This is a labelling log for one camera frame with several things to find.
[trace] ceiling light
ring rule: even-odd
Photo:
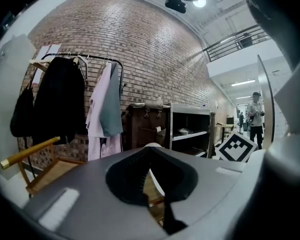
[[[222,44],[223,42],[225,42],[225,41],[227,41],[227,40],[229,40],[229,39],[231,39],[231,38],[234,38],[234,36],[231,36],[231,37],[229,37],[229,38],[227,38],[227,39],[221,41],[220,44]]]
[[[231,84],[231,86],[240,86],[240,85],[250,84],[250,83],[253,83],[255,81],[256,80],[250,80],[250,81],[245,81],[245,82],[237,82],[237,83]]]
[[[198,0],[198,1],[193,1],[193,4],[196,7],[204,7],[206,5],[207,1],[206,0]]]
[[[244,97],[238,97],[237,99],[244,99],[244,98],[250,98],[252,96],[244,96]]]

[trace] balcony railing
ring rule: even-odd
[[[226,55],[269,39],[270,37],[259,25],[254,25],[223,38],[203,51],[207,53],[209,61],[213,62]]]

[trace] person in background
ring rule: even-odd
[[[261,104],[259,103],[260,99],[260,93],[254,92],[252,94],[252,102],[248,105],[247,108],[247,115],[251,120],[250,123],[250,140],[255,141],[256,136],[256,142],[258,144],[259,150],[262,149],[262,134],[263,134],[263,128],[262,128],[262,119],[265,115],[265,112],[261,109]]]
[[[244,124],[244,113],[241,112],[240,117],[239,117],[239,133],[241,133],[241,128]]]

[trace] wooden table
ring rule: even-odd
[[[219,124],[219,125],[217,124],[217,125],[215,125],[215,127],[222,128],[221,143],[224,143],[224,140],[225,140],[225,128],[231,129],[234,126],[235,126],[234,124]]]

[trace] pink garment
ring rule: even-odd
[[[107,137],[106,143],[100,147],[100,138],[104,138],[104,132],[100,124],[100,112],[104,103],[105,95],[111,77],[111,63],[107,62],[102,76],[90,98],[90,109],[86,118],[86,128],[88,129],[88,161],[107,157],[121,152],[120,134]]]

